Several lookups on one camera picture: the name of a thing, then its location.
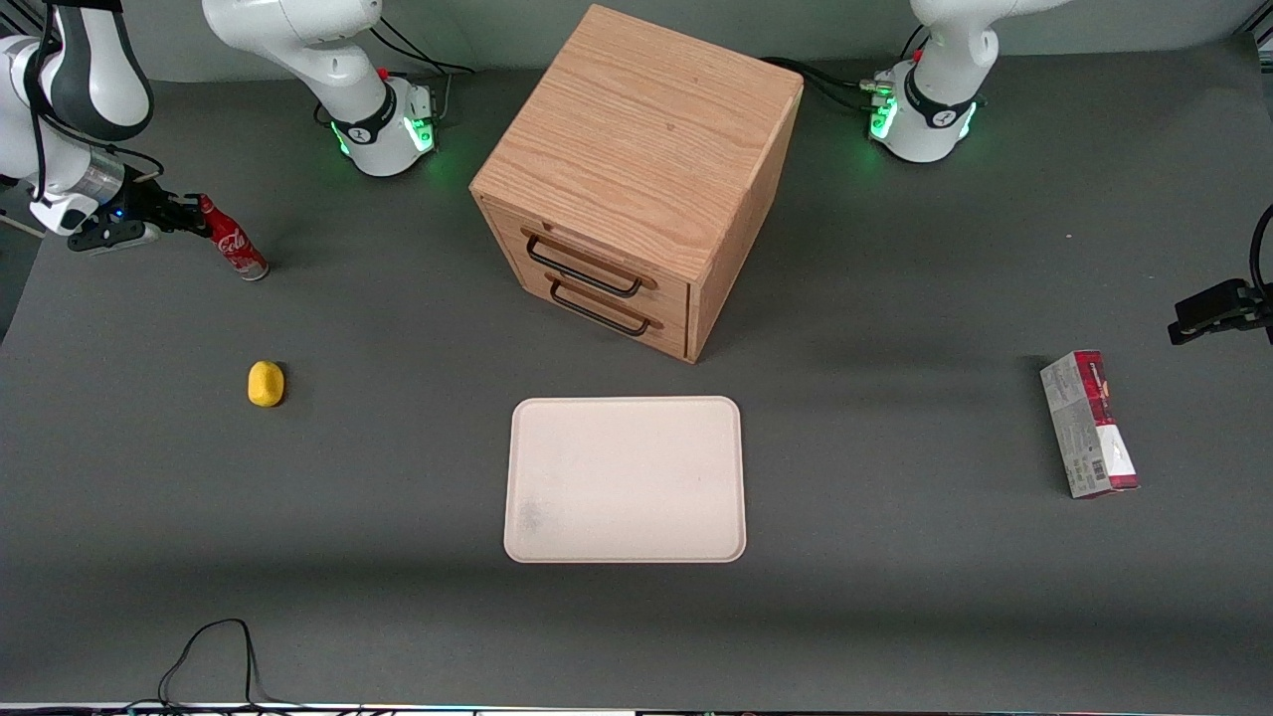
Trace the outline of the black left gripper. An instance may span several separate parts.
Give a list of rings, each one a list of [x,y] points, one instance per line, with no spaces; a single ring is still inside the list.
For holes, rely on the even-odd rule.
[[[1181,347],[1208,334],[1263,330],[1272,344],[1272,303],[1267,285],[1228,279],[1211,285],[1175,304],[1178,320],[1169,325],[1169,339]]]

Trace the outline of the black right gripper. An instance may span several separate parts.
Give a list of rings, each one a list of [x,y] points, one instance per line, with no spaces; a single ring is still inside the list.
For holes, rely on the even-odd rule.
[[[204,194],[177,195],[154,180],[123,183],[109,203],[90,214],[67,242],[135,242],[151,233],[193,233],[213,240]]]

